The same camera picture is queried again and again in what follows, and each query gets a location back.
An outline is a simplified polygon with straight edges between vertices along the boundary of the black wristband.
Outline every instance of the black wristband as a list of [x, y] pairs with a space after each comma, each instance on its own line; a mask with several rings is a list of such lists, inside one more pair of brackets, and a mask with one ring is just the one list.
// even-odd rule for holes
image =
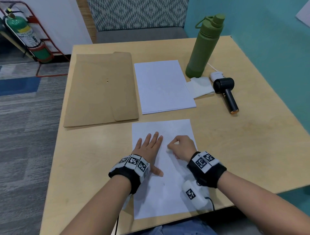
[[200, 152], [196, 152], [189, 161], [187, 168], [192, 172], [196, 181], [202, 185], [210, 188], [217, 188], [217, 182], [222, 174], [227, 170], [222, 164], [218, 163], [212, 166], [206, 173], [192, 161], [192, 159]]
[[140, 177], [133, 169], [127, 167], [116, 168], [112, 172], [109, 172], [109, 177], [112, 178], [115, 175], [123, 175], [130, 180], [131, 191], [130, 194], [135, 194], [140, 186]]

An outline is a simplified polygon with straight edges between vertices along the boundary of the green fire extinguisher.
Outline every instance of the green fire extinguisher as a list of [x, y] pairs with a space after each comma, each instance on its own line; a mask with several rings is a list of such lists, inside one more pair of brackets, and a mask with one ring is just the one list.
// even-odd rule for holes
[[34, 54], [38, 61], [47, 63], [54, 58], [54, 55], [47, 48], [45, 43], [41, 41], [23, 17], [9, 13], [6, 24], [24, 42], [28, 50]]

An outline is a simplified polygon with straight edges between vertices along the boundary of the blue carpet tile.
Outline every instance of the blue carpet tile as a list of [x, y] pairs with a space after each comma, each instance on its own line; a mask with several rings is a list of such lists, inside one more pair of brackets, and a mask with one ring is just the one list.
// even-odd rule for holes
[[13, 78], [0, 80], [0, 96], [36, 92], [41, 78]]

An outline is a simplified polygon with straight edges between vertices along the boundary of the person's left hand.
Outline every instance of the person's left hand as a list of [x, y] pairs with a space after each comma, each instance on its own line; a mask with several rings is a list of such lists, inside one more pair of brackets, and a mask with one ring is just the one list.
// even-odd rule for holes
[[138, 139], [138, 142], [136, 144], [135, 149], [132, 151], [132, 154], [137, 154], [143, 157], [149, 164], [151, 164], [151, 172], [155, 175], [163, 177], [164, 173], [156, 166], [154, 166], [158, 150], [160, 148], [160, 145], [162, 144], [163, 136], [161, 135], [158, 138], [158, 132], [155, 132], [150, 142], [151, 136], [152, 136], [151, 134], [148, 134], [143, 144], [142, 139], [141, 138]]

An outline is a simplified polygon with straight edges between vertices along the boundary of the brown envelope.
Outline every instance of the brown envelope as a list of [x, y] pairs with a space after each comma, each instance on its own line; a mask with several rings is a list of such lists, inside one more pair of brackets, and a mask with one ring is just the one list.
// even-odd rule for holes
[[138, 118], [131, 54], [77, 55], [64, 127]]

